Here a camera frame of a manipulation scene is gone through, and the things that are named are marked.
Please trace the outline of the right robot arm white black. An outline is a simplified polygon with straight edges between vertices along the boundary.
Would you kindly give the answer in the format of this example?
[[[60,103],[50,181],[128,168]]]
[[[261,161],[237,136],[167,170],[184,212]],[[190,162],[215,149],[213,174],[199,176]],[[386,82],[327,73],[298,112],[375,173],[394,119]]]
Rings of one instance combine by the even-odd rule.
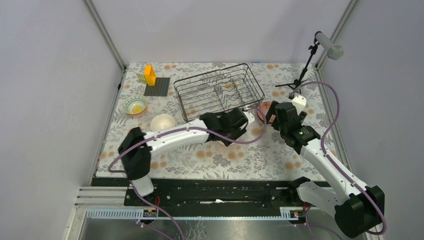
[[[325,190],[311,180],[294,180],[287,191],[293,206],[312,204],[332,216],[339,229],[355,238],[371,228],[387,224],[384,217],[385,194],[377,185],[369,187],[350,172],[328,150],[323,137],[311,126],[303,125],[306,113],[292,102],[272,101],[266,120],[275,116],[272,128],[277,130],[288,147],[309,161],[332,187]]]

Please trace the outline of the blue zigzag pattern bowl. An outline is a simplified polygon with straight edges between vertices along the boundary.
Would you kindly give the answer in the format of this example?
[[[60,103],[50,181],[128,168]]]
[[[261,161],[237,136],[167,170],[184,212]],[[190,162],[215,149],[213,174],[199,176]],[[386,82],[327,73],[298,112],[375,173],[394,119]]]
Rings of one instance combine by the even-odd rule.
[[[256,109],[256,115],[259,118],[259,120],[262,121],[262,122],[266,121],[266,123],[268,125],[272,124],[275,117],[276,117],[275,115],[271,115],[269,120],[266,119],[267,113],[270,110],[271,105],[272,105],[271,101],[264,101],[264,102],[260,103],[258,105],[257,109]]]

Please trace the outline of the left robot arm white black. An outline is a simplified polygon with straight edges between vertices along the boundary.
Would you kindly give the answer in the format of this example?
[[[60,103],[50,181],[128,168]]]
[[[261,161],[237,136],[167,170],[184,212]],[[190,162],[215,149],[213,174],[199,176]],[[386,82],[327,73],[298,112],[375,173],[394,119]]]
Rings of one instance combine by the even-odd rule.
[[[184,125],[166,130],[143,132],[135,127],[118,147],[118,160],[135,189],[136,199],[148,206],[155,200],[149,176],[153,158],[191,144],[218,141],[229,146],[245,134],[248,124],[254,121],[252,113],[235,108],[229,112],[207,112]]]

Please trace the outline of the beige bowl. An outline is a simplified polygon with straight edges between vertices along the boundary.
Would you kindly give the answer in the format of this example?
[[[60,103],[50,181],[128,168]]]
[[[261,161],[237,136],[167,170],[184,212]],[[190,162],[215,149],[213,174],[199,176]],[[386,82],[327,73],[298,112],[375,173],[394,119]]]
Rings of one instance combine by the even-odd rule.
[[[150,129],[152,131],[162,131],[176,126],[176,122],[171,115],[159,114],[155,116],[150,122]]]

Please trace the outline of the yellow sun pattern bowl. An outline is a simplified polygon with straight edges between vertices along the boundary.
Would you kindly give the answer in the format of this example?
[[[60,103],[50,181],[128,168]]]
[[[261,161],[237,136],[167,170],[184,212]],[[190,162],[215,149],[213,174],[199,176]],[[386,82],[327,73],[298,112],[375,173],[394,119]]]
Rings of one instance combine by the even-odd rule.
[[[142,95],[132,95],[123,103],[123,110],[126,114],[137,114],[148,106],[148,100]]]

